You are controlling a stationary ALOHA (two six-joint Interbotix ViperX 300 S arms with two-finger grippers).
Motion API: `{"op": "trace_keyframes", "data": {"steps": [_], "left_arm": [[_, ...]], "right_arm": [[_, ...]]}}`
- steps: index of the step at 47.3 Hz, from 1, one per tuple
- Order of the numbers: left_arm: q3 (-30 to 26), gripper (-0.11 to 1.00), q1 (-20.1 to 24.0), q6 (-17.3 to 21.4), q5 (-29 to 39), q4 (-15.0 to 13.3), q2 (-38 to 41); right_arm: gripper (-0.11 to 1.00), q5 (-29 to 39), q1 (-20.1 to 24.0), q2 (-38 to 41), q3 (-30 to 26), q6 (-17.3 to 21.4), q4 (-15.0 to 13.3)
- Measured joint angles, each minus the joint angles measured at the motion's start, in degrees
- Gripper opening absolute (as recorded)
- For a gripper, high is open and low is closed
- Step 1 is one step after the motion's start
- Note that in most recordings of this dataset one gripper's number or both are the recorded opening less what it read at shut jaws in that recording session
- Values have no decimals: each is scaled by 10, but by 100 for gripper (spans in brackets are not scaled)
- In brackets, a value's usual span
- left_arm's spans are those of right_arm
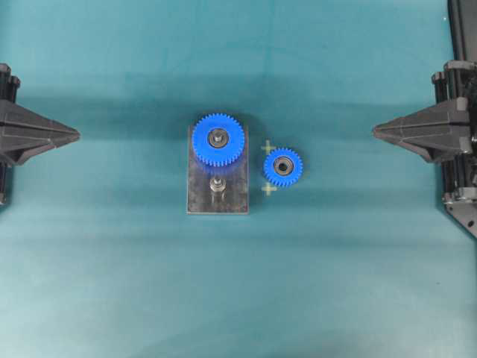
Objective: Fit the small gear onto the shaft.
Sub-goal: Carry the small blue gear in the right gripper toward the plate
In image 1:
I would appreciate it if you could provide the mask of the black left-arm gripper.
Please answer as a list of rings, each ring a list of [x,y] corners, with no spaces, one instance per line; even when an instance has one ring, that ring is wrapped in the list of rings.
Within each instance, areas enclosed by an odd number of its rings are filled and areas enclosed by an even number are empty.
[[[19,79],[2,63],[1,99],[7,100],[1,101],[2,204],[7,201],[9,166],[21,166],[32,157],[80,139],[80,133],[74,128],[14,104],[18,88]]]

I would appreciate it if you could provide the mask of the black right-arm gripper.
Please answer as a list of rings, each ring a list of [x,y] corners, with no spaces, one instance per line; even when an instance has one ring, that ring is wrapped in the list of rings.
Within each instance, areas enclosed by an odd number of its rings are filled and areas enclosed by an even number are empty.
[[[441,163],[444,203],[475,203],[476,62],[451,60],[432,83],[439,104],[377,125],[373,135]]]

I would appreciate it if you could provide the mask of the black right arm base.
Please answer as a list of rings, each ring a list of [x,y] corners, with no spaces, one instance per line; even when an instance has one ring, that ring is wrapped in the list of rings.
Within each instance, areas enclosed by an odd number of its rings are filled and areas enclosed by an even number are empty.
[[[476,62],[476,2],[449,1],[454,59]],[[476,202],[445,204],[446,211],[470,235],[476,236]]]

